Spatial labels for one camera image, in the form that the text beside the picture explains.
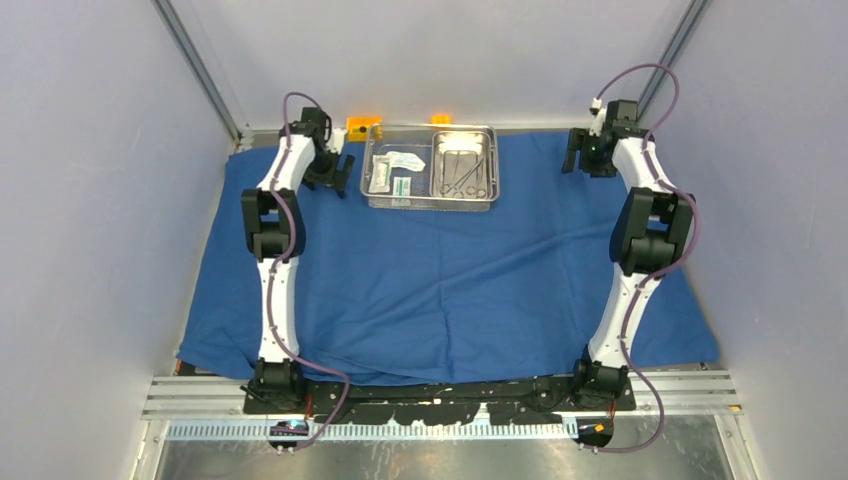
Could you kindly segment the blue surgical drape cloth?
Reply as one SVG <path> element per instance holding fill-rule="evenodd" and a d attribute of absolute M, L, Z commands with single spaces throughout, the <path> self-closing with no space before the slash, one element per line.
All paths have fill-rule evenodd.
<path fill-rule="evenodd" d="M 301 188 L 297 257 L 300 356 L 356 385 L 464 383 L 566 373 L 603 315 L 608 244 L 627 190 L 620 177 L 561 174 L 567 133 L 499 136 L 501 195 L 487 212 L 375 209 Z M 262 339 L 260 272 L 240 196 L 278 148 L 234 154 L 177 358 L 249 379 Z M 682 271 L 664 279 L 638 327 L 638 367 L 714 363 L 719 346 Z"/>

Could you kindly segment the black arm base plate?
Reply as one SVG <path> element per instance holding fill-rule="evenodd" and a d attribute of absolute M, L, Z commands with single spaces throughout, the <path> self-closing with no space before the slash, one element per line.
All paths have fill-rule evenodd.
<path fill-rule="evenodd" d="M 302 380 L 296 386 L 267 387 L 255 380 L 241 387 L 243 411 L 255 415 L 295 414 L 333 425 L 468 425 L 487 416 L 497 426 L 552 424 L 567 413 L 600 416 L 636 409 L 627 385 L 614 400 L 602 394 L 579 396 L 570 375 L 464 384 L 351 386 Z"/>

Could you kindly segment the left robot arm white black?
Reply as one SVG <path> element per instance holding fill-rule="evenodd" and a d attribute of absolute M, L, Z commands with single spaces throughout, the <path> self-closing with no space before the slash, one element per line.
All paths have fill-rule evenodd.
<path fill-rule="evenodd" d="M 341 155 L 344 136 L 323 109 L 303 108 L 280 130 L 267 174 L 240 197 L 247 249 L 260 275 L 262 334 L 246 387 L 249 403 L 260 411 L 293 414 L 307 402 L 294 320 L 294 281 L 306 246 L 297 192 L 324 187 L 345 198 L 354 160 Z"/>

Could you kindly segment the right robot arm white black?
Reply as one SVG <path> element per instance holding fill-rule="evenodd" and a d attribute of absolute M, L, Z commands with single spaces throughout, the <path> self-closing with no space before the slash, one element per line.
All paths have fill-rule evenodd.
<path fill-rule="evenodd" d="M 636 102 L 594 98 L 589 111 L 592 124 L 570 134 L 562 170 L 620 176 L 627 189 L 609 241 L 610 294 L 570 385 L 572 402 L 591 411 L 625 394 L 642 316 L 667 269 L 683 257 L 693 208 L 664 172 L 652 133 L 638 125 Z"/>

